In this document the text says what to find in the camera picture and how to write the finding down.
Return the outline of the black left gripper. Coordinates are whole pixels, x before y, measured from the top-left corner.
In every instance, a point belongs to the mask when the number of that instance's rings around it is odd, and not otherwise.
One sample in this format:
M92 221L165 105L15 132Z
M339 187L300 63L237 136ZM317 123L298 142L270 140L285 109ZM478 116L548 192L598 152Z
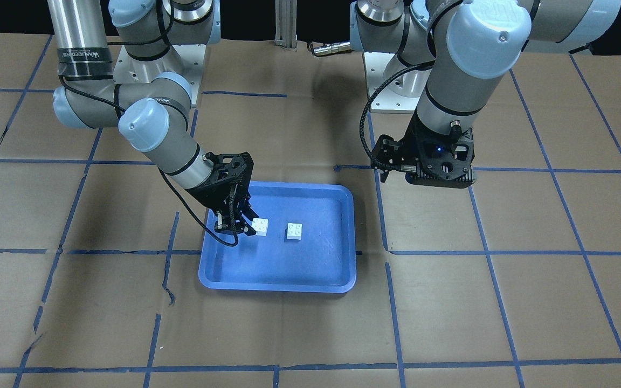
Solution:
M381 170L382 183L397 170L409 184L463 189L477 179L472 167L474 144L472 128L463 129L459 121L446 125L446 133L440 134L413 116L398 142L389 135L379 136L370 166Z

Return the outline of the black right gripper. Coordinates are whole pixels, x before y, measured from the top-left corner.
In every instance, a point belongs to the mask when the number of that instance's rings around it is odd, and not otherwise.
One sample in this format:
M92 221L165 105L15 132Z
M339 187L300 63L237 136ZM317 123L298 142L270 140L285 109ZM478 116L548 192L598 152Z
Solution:
M256 235L252 221L258 215L251 208L249 194L254 167L251 155L208 152L200 160L212 162L213 170L202 184L187 188L187 192L214 212L213 230L222 235Z

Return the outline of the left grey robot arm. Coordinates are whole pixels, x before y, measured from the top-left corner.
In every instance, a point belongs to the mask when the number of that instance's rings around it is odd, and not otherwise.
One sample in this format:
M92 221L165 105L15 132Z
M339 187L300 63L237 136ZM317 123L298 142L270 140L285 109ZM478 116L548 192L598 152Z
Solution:
M467 188L476 180L473 123L530 41L571 47L601 37L620 1L355 1L354 51L390 52L392 73L372 92L359 136L381 182L389 172L421 186ZM365 140L372 102L411 72L426 79L404 137Z

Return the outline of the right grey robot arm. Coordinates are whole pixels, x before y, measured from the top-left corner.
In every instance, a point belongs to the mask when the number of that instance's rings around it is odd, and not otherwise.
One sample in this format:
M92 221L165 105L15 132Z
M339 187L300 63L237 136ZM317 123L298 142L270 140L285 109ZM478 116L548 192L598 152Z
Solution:
M49 1L57 41L55 115L71 128L117 127L133 148L215 214L215 231L254 235L249 153L209 153L188 134L196 101L176 47L221 38L218 1L111 1L108 11L138 81L119 83L99 1Z

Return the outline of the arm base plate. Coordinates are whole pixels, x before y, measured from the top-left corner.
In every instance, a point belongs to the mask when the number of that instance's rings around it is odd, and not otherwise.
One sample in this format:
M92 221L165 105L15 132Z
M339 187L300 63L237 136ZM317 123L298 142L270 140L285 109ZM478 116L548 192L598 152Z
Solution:
M364 52L363 57L368 96L372 96L387 78L405 68L392 53ZM375 98L371 105L372 112L413 113L429 74L430 71L411 71L398 77Z
M131 57L125 47L119 52L114 66L116 83L148 83L165 72L180 74L191 89L191 106L196 108L201 91L208 47L205 45L172 46L170 51L155 61L139 61Z

